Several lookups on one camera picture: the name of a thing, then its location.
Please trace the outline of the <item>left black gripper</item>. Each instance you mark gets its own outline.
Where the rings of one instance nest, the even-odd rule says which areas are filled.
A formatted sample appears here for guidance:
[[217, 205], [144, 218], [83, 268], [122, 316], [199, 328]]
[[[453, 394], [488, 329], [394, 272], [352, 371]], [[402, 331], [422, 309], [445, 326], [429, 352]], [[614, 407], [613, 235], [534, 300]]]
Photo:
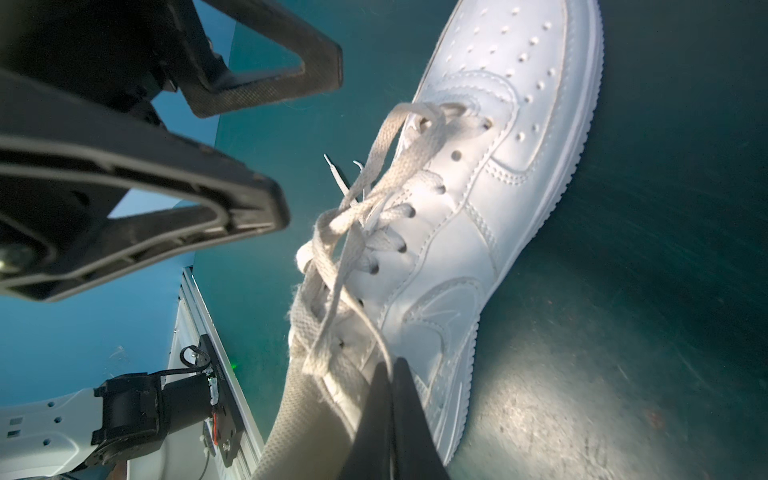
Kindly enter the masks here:
[[288, 225], [275, 181], [126, 115], [163, 91], [213, 114], [215, 73], [190, 1], [2, 2], [3, 295], [55, 302]]

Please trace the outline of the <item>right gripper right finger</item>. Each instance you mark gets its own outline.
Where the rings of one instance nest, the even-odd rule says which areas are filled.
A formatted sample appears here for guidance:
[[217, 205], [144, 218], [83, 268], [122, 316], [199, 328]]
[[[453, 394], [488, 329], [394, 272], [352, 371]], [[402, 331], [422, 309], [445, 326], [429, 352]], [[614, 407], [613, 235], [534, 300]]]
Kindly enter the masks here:
[[394, 479], [449, 480], [428, 427], [414, 379], [404, 358], [394, 363], [392, 379]]

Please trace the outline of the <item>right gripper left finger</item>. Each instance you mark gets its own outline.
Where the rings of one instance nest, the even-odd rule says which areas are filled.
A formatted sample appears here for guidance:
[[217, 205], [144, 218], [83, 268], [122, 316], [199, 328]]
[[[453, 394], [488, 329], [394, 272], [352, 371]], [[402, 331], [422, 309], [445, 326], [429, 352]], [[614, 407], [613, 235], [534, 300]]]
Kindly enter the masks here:
[[389, 480], [393, 447], [392, 388], [385, 363], [374, 372], [363, 415], [339, 480]]

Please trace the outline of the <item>white sneaker shoe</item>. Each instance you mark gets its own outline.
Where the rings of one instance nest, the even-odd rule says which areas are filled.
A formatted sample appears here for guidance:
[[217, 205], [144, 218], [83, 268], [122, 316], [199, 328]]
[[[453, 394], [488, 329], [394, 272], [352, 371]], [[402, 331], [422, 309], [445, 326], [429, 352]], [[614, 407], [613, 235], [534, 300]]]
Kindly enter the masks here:
[[[425, 179], [389, 199], [404, 214], [380, 231], [399, 247], [369, 251], [372, 266], [346, 281], [393, 364], [408, 362], [442, 463], [465, 430], [481, 312], [572, 179], [603, 63], [595, 1], [460, 1], [405, 102], [458, 103], [491, 124], [448, 141]], [[385, 360], [345, 305], [331, 334], [334, 370], [312, 377], [290, 322], [286, 385], [256, 478], [340, 472]]]

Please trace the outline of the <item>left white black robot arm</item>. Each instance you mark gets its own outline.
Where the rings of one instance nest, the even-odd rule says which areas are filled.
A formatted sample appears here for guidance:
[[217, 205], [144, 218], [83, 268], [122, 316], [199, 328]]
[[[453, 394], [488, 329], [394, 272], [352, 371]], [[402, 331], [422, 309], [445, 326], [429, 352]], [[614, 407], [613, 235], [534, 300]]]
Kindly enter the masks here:
[[[153, 107], [180, 92], [200, 118], [338, 89], [340, 46], [275, 1], [214, 8], [294, 53], [231, 71], [190, 1], [1, 5], [1, 292], [55, 302], [168, 258], [284, 229], [280, 186], [169, 132]], [[159, 450], [212, 420], [231, 465], [245, 430], [209, 335], [176, 369], [6, 408], [1, 475], [52, 477]]]

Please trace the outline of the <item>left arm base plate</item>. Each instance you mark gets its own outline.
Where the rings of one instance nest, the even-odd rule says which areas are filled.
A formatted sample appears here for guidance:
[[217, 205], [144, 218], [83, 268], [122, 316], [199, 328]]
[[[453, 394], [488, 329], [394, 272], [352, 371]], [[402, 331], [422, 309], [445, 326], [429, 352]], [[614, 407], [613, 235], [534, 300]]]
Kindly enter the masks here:
[[241, 452], [245, 423], [237, 405], [231, 381], [227, 376], [226, 365], [221, 361], [208, 334], [201, 335], [199, 347], [210, 358], [212, 377], [216, 380], [216, 393], [211, 394], [214, 401], [212, 439], [222, 457], [223, 465], [232, 467]]

